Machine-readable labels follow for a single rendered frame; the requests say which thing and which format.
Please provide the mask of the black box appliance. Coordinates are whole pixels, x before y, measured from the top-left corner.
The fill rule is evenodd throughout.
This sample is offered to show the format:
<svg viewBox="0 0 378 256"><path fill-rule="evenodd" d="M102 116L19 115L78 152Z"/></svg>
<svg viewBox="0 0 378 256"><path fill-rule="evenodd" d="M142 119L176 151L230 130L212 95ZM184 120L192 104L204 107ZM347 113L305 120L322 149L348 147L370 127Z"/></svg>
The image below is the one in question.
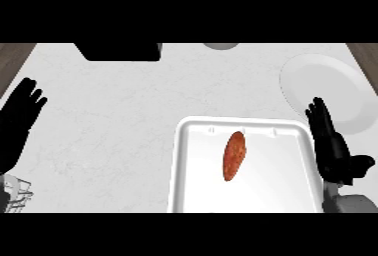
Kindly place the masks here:
<svg viewBox="0 0 378 256"><path fill-rule="evenodd" d="M161 43L77 43L88 61L142 61L161 59Z"/></svg>

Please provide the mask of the orange sweet potato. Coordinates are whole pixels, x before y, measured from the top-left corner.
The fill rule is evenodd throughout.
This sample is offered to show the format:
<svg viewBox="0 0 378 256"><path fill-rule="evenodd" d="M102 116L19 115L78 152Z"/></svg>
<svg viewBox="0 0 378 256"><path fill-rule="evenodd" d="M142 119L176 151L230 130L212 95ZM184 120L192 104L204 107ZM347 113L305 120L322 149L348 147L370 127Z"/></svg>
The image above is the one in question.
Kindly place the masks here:
<svg viewBox="0 0 378 256"><path fill-rule="evenodd" d="M245 137L240 131L236 131L227 141L223 154L223 178L230 181L236 175L246 154Z"/></svg>

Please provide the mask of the grey round object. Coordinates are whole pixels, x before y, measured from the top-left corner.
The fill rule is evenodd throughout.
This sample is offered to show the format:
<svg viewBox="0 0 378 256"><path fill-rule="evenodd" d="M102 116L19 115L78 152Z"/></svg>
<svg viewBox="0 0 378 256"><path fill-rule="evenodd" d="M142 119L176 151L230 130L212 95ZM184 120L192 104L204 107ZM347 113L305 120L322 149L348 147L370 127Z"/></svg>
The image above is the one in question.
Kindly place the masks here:
<svg viewBox="0 0 378 256"><path fill-rule="evenodd" d="M239 43L204 43L204 45L214 50L229 50L238 46Z"/></svg>

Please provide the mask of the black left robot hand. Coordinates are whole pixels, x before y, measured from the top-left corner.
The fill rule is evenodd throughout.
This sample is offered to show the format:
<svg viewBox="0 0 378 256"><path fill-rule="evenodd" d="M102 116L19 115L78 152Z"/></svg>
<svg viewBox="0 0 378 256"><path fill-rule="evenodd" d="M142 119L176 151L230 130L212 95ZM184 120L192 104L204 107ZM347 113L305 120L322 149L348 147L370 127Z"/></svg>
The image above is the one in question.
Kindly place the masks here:
<svg viewBox="0 0 378 256"><path fill-rule="evenodd" d="M47 103L41 94L37 81L23 78L0 109L0 174L18 163L29 130Z"/></svg>

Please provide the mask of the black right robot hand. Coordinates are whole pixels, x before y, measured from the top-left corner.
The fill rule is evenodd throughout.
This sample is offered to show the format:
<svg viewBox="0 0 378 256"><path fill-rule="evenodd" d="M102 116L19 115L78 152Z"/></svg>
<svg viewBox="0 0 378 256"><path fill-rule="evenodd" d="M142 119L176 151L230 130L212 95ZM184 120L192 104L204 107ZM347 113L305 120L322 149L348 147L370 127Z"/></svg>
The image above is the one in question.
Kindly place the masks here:
<svg viewBox="0 0 378 256"><path fill-rule="evenodd" d="M353 185L353 180L366 176L375 165L369 155L351 155L342 135L336 132L326 104L320 97L305 109L314 141L316 165L322 179L339 185Z"/></svg>

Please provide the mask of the white rectangular tray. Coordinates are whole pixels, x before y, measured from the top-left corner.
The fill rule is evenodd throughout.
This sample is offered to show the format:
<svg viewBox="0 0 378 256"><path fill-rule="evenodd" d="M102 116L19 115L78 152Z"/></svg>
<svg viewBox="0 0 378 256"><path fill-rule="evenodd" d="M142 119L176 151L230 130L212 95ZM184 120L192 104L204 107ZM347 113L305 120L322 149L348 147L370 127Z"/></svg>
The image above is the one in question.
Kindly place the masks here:
<svg viewBox="0 0 378 256"><path fill-rule="evenodd" d="M246 154L223 177L233 133ZM307 125L295 120L189 116L176 127L168 194L171 213L319 213L322 179Z"/></svg>

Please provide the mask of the white round plate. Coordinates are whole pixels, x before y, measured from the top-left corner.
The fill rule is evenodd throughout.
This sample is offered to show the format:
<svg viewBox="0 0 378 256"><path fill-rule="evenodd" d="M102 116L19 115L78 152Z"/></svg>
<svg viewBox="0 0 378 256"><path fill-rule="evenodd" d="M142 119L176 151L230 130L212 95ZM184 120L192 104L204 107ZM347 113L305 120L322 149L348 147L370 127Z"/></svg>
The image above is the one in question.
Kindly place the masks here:
<svg viewBox="0 0 378 256"><path fill-rule="evenodd" d="M313 98L323 99L335 129L342 134L365 132L378 121L378 96L367 79L339 59L322 54L297 55L282 66L279 85L302 118Z"/></svg>

